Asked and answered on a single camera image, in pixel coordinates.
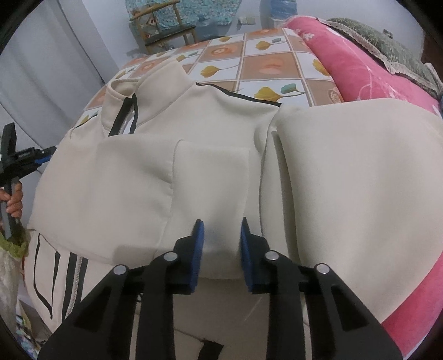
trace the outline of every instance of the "ginkgo leaf pattern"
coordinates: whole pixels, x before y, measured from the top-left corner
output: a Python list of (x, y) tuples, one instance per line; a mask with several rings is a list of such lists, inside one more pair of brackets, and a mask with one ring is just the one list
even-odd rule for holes
[(226, 70), (226, 69), (232, 69), (233, 67), (237, 67), (238, 65), (230, 66), (230, 67), (224, 67), (224, 68), (218, 68), (213, 65), (208, 65), (205, 67), (201, 72), (200, 75), (204, 78), (210, 78), (211, 76), (214, 76), (218, 71), (220, 70)]
[(123, 75), (126, 75), (126, 71), (123, 70), (121, 73), (119, 73), (117, 76), (115, 76), (116, 79), (120, 79)]
[(287, 85), (283, 86), (280, 90), (280, 92), (282, 94), (287, 94), (287, 93), (291, 93), (294, 91), (298, 92), (298, 94), (279, 95), (274, 90), (272, 90), (270, 87), (264, 86), (260, 90), (258, 90), (258, 92), (256, 94), (254, 94), (254, 98), (256, 98), (258, 100), (267, 100), (267, 101), (277, 102), (281, 98), (292, 98), (292, 97), (304, 94), (304, 92), (297, 90), (297, 86), (295, 84), (287, 84)]
[(195, 51), (195, 52), (192, 52), (192, 53), (190, 53), (190, 54), (188, 54), (188, 55), (180, 55), (180, 56), (177, 56), (177, 61), (178, 62), (180, 62), (180, 61), (183, 61), (184, 59), (188, 59), (188, 58), (191, 58), (191, 57), (193, 57), (193, 56), (196, 56), (196, 55), (198, 55), (198, 51)]
[(98, 111), (96, 111), (96, 112), (95, 112), (93, 115), (91, 115), (91, 116), (86, 115), (86, 116), (82, 119), (82, 121), (80, 122), (79, 125), (83, 125), (85, 122), (91, 120), (93, 117), (96, 117), (97, 115), (98, 115)]
[(285, 43), (285, 42), (286, 41), (282, 41), (281, 38), (275, 38), (272, 40), (271, 43), (261, 40), (257, 43), (257, 45), (255, 47), (260, 51), (264, 51), (264, 50), (267, 50), (271, 45), (281, 44), (281, 43)]
[(280, 92), (282, 94), (288, 94), (288, 93), (293, 93), (294, 91), (301, 93), (302, 91), (298, 91), (297, 90), (297, 84), (287, 84), (285, 86), (283, 86), (280, 90)]
[(328, 73), (328, 70), (325, 69), (325, 67), (323, 66), (323, 64), (319, 60), (314, 59), (314, 61), (312, 62), (312, 65), (314, 65), (315, 69), (319, 73), (321, 73), (325, 76), (330, 76), (330, 74)]

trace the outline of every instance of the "tile pattern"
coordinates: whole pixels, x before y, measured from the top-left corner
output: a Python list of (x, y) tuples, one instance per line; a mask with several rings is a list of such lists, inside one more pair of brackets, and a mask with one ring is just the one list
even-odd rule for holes
[[(252, 98), (300, 107), (343, 102), (319, 59), (300, 36), (286, 28), (224, 36), (135, 59), (114, 79), (140, 78), (171, 57), (194, 81)], [(100, 107), (103, 95), (104, 89), (86, 110)], [(88, 114), (84, 113), (79, 121)]]

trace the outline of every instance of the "plastic water jug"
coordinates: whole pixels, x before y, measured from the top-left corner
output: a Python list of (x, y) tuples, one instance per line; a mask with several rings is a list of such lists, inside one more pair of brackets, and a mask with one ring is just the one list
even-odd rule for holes
[(271, 0), (272, 18), (285, 20), (293, 15), (297, 15), (296, 0)]
[(218, 37), (217, 23), (212, 20), (206, 20), (204, 15), (198, 16), (195, 24), (195, 33), (198, 41), (215, 39)]

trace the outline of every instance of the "human hand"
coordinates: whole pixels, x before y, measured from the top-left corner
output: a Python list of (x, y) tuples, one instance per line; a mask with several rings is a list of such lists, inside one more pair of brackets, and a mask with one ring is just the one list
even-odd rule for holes
[(6, 203), (6, 212), (11, 214), (13, 218), (20, 219), (22, 217), (22, 209), (23, 209), (23, 191), (22, 191), (22, 183), (19, 181), (16, 183), (15, 192), (11, 196), (4, 189), (0, 188), (0, 201), (7, 201)]

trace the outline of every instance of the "pink bedspread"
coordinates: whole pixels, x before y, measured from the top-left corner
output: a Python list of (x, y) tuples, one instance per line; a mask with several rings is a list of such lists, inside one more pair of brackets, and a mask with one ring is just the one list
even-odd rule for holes
[[(316, 18), (295, 16), (284, 27), (305, 40), (334, 79), (346, 102), (397, 98), (440, 116), (437, 100), (406, 78), (391, 75), (362, 49)], [(442, 309), (443, 255), (382, 325), (407, 358), (428, 334)]]
[(426, 91), (406, 78), (390, 74), (364, 50), (316, 18), (296, 16), (285, 27), (305, 40), (346, 102), (397, 98), (439, 115), (438, 101)]

